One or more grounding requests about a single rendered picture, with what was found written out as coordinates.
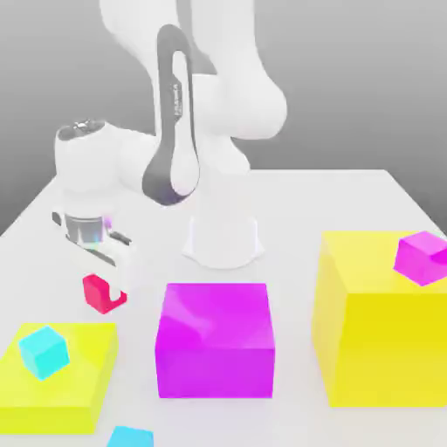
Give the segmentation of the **large magenta box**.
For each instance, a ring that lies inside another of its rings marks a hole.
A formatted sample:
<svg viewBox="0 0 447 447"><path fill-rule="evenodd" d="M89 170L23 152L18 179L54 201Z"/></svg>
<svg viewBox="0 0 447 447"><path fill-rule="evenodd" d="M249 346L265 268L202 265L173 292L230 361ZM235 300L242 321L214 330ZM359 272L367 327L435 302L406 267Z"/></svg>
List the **large magenta box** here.
<svg viewBox="0 0 447 447"><path fill-rule="evenodd" d="M161 398L270 398L275 339L264 283L169 283L155 341Z"/></svg>

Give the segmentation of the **large yellow box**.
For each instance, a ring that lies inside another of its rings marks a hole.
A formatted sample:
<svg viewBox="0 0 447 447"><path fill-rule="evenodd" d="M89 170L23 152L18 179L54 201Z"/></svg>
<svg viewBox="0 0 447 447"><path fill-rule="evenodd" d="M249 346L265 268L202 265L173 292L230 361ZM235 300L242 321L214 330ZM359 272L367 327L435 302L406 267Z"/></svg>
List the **large yellow box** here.
<svg viewBox="0 0 447 447"><path fill-rule="evenodd" d="M333 408L447 407L447 278L394 270L413 232L321 235L312 340Z"/></svg>

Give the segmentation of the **small magenta cube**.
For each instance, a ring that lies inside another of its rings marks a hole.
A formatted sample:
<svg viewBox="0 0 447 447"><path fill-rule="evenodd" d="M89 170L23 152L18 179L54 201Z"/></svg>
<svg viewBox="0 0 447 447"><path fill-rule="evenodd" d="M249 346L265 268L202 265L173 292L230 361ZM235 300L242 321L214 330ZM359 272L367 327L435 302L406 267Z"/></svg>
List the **small magenta cube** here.
<svg viewBox="0 0 447 447"><path fill-rule="evenodd" d="M428 231L402 237L394 270L420 286L447 278L447 240Z"/></svg>

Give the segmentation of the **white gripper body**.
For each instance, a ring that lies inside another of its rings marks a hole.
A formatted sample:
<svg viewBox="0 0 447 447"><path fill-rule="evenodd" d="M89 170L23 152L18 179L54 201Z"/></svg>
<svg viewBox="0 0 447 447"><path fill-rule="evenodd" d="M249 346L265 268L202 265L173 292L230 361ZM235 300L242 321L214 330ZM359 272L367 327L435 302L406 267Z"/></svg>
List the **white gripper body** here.
<svg viewBox="0 0 447 447"><path fill-rule="evenodd" d="M102 241L85 243L65 235L67 256L83 276L95 274L111 284L124 284L136 254L131 238L106 234Z"/></svg>

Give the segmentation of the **small cyan cube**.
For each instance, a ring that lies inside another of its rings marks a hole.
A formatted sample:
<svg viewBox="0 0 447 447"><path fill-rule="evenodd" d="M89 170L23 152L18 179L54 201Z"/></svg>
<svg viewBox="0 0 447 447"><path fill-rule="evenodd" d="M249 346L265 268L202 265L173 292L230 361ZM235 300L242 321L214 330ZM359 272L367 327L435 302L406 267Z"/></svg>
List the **small cyan cube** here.
<svg viewBox="0 0 447 447"><path fill-rule="evenodd" d="M106 447L154 447L152 431L116 426Z"/></svg>
<svg viewBox="0 0 447 447"><path fill-rule="evenodd" d="M65 338L52 327L41 327L18 342L24 366L44 381L70 363Z"/></svg>

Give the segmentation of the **small red cube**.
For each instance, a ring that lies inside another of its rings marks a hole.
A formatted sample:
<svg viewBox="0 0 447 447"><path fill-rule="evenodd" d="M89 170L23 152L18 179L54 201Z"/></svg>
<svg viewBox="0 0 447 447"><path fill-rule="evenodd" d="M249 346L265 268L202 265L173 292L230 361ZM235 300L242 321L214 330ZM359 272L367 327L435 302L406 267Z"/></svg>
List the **small red cube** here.
<svg viewBox="0 0 447 447"><path fill-rule="evenodd" d="M95 274L85 276L82 282L86 303L101 314L109 313L127 302L127 295L121 290L118 298L112 300L110 285Z"/></svg>

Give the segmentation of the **flat yellow box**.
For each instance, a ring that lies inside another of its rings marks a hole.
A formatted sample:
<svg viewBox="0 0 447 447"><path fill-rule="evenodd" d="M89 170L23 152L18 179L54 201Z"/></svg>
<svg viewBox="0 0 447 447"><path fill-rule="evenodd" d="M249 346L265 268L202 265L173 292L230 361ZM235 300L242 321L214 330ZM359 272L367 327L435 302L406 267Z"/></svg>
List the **flat yellow box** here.
<svg viewBox="0 0 447 447"><path fill-rule="evenodd" d="M52 323L70 363L40 381L18 342L44 327L24 323L0 357L0 434L93 434L118 353L114 323Z"/></svg>

